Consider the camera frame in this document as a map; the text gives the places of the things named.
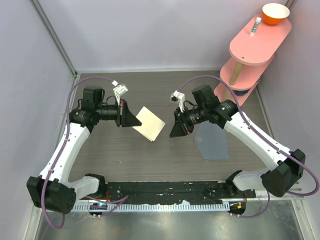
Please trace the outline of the beige letter paper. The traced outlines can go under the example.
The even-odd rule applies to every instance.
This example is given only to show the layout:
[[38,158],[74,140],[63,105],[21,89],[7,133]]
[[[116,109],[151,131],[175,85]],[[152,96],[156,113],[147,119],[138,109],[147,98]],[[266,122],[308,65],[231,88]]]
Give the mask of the beige letter paper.
[[132,128],[151,142],[156,140],[165,126],[165,122],[145,106],[142,107],[136,118],[141,122],[141,126],[133,126]]

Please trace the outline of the blue grey envelope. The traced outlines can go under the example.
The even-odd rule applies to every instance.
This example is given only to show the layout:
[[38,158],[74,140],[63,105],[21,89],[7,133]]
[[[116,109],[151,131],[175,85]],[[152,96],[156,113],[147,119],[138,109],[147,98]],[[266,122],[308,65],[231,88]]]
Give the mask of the blue grey envelope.
[[225,131],[216,124],[202,122],[195,133],[194,143],[205,161],[230,159]]

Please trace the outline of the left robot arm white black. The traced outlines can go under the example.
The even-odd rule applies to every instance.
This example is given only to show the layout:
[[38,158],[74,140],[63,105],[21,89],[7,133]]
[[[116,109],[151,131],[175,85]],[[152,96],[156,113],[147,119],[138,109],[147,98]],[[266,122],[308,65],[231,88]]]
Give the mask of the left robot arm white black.
[[31,176],[27,189],[37,208],[68,214],[77,200],[86,196],[100,198],[105,195],[105,177],[88,173],[80,180],[69,182],[69,175],[78,153],[99,121],[115,121],[118,127],[141,126],[131,113],[122,95],[128,91],[124,84],[114,89],[115,103],[104,98],[105,90],[100,86],[87,86],[75,109],[69,112],[69,121],[48,164],[38,177]]

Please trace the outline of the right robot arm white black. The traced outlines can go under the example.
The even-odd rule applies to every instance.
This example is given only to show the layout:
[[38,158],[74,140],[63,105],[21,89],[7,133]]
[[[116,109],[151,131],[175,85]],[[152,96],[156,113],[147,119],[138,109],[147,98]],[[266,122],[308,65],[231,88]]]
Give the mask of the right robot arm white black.
[[196,124],[210,122],[231,133],[249,147],[265,164],[265,168],[255,171],[238,170],[230,181],[240,191],[265,188],[276,197],[282,197],[302,177],[303,168],[291,160],[305,162],[305,154],[296,149],[284,149],[285,154],[272,145],[281,145],[261,130],[249,119],[244,120],[244,113],[230,99],[219,101],[209,85],[201,85],[192,90],[196,103],[192,109],[185,104],[185,95],[179,91],[171,94],[170,100],[178,103],[174,111],[174,126],[170,138],[190,135]]

